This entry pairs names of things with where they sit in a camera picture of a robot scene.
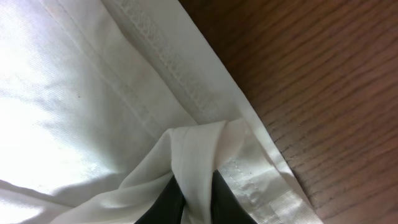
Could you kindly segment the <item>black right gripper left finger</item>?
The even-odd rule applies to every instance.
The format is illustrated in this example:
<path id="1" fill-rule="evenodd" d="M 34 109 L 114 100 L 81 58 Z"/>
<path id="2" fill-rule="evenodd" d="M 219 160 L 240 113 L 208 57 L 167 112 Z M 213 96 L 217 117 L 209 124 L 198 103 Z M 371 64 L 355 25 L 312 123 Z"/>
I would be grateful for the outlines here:
<path id="1" fill-rule="evenodd" d="M 154 204 L 135 224 L 181 224 L 185 198 L 173 176 Z"/>

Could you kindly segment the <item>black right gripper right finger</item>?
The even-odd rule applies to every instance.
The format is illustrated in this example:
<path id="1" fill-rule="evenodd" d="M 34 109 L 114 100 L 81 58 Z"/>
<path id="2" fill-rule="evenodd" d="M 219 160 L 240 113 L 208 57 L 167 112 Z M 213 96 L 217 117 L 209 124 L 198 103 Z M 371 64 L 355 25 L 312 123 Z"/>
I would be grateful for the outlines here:
<path id="1" fill-rule="evenodd" d="M 218 170 L 215 170 L 211 186 L 212 224 L 256 224 L 243 209 Z"/>

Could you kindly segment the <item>white printed t-shirt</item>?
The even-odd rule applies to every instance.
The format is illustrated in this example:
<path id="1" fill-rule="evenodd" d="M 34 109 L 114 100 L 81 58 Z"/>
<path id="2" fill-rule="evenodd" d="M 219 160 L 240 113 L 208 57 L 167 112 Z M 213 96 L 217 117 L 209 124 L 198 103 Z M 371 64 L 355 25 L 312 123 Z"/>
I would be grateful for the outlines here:
<path id="1" fill-rule="evenodd" d="M 1 2 L 1 222 L 135 223 L 170 179 L 211 222 L 218 170 L 256 223 L 319 223 L 178 1 Z"/>

